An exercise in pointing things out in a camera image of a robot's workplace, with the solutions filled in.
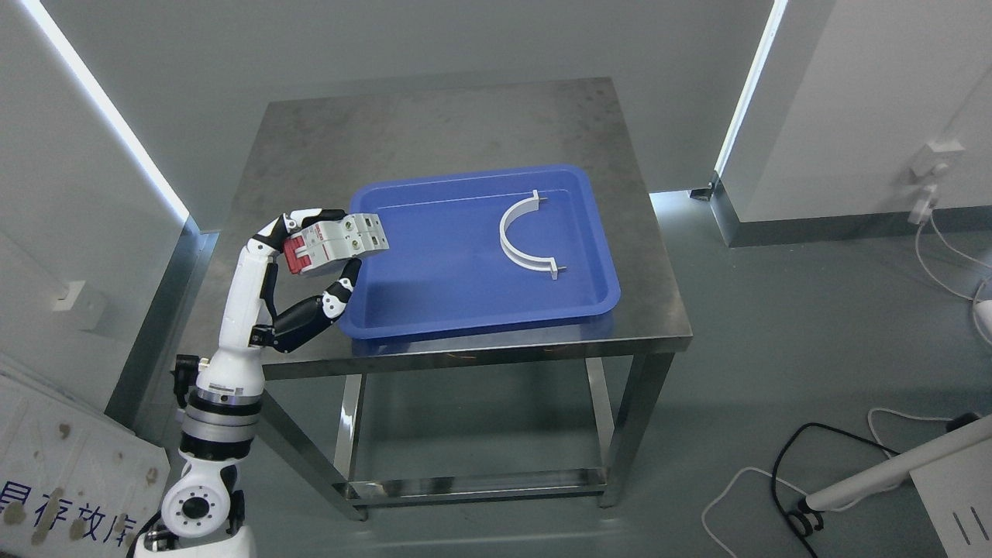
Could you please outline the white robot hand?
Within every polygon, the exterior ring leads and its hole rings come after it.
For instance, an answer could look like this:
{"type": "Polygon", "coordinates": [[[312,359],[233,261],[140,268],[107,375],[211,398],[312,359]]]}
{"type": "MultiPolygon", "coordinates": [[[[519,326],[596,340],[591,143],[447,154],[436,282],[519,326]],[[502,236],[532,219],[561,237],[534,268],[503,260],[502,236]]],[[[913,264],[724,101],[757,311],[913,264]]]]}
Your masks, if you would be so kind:
{"type": "Polygon", "coordinates": [[[277,265],[274,257],[284,253],[290,236],[318,222],[340,222],[342,209],[306,208],[280,213],[252,235],[239,253],[228,290],[219,332],[217,358],[245,358],[273,347],[280,353],[294,352],[319,333],[336,324],[352,296],[362,260],[351,258],[336,282],[319,295],[298,301],[280,314],[275,311],[277,265]],[[272,318],[260,318],[264,305],[272,318]]]}

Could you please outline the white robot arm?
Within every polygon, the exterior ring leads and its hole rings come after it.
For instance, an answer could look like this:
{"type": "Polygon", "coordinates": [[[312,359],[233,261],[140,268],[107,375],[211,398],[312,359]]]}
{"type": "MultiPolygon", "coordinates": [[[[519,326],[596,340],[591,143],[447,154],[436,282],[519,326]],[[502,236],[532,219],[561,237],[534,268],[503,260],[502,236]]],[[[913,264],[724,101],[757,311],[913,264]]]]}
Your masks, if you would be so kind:
{"type": "Polygon", "coordinates": [[[284,212],[239,252],[211,357],[178,354],[174,387],[181,413],[183,472],[160,509],[138,529],[130,557],[254,557],[239,466],[250,452],[265,386],[261,353],[294,352],[344,314],[361,257],[389,248],[376,213],[307,208],[284,212]],[[277,258],[293,274],[340,271],[318,295],[279,312],[277,258]]]}

